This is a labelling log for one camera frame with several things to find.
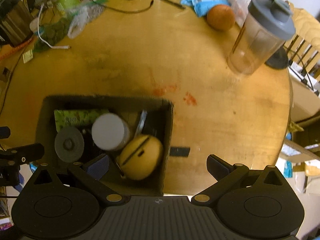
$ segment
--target shaker bottle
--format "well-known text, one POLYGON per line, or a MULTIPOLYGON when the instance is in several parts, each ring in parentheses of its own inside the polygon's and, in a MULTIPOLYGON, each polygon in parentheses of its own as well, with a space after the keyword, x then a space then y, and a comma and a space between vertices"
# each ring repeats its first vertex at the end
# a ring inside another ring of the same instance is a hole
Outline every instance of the shaker bottle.
POLYGON ((244 25, 227 62, 236 73, 251 75, 296 30, 292 11, 283 0, 251 0, 244 25))

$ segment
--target red stain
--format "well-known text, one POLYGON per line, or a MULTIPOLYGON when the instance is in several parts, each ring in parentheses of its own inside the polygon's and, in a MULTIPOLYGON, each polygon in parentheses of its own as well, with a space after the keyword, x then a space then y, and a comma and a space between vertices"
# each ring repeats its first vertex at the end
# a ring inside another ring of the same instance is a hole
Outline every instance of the red stain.
POLYGON ((170 86, 168 86, 169 92, 174 93, 175 91, 177 91, 177 89, 178 89, 178 86, 177 86, 177 85, 170 85, 170 86))
POLYGON ((156 88, 152 91, 152 94, 157 97, 162 97, 166 92, 167 90, 165 88, 156 88))
POLYGON ((188 104, 188 106, 197 105, 197 100, 189 92, 186 93, 186 96, 183 98, 183 100, 188 104))
POLYGON ((152 94, 157 97, 164 96, 167 92, 168 93, 174 93, 178 89, 177 85, 170 85, 170 86, 165 86, 161 88, 155 88, 152 91, 152 94))

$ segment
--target paper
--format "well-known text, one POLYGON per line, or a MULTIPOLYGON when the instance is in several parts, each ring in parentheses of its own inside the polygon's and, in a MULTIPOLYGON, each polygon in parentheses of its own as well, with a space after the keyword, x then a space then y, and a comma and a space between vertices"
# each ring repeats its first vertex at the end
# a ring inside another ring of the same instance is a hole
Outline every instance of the paper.
POLYGON ((23 63, 27 63, 30 60, 33 59, 33 53, 32 53, 32 49, 28 50, 27 52, 23 53, 23 63))

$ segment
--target wooden table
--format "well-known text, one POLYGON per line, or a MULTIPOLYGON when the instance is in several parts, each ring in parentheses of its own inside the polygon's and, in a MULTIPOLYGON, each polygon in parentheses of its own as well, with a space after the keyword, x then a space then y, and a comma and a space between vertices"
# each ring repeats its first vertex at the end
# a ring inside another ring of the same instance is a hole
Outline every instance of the wooden table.
MULTIPOLYGON (((151 0, 109 1, 136 10, 151 0)), ((160 0, 136 15, 106 10, 76 39, 60 42, 70 50, 51 49, 19 62, 0 117, 12 134, 1 143, 34 142, 47 95, 160 96, 174 103, 171 145, 191 148, 188 158, 168 158, 165 193, 192 195, 214 183, 206 170, 209 154, 263 169, 275 163, 286 133, 289 76, 264 65, 249 77, 232 73, 226 56, 238 33, 236 26, 217 32, 191 8, 160 0)), ((17 57, 0 67, 11 68, 17 57)))

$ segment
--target gray lid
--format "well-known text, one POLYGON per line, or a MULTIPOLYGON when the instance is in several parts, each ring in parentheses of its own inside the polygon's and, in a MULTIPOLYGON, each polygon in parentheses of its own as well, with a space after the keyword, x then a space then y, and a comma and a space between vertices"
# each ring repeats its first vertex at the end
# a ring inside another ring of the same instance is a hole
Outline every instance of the gray lid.
POLYGON ((292 11, 283 0, 251 0, 248 10, 258 23, 284 41, 296 33, 292 11))

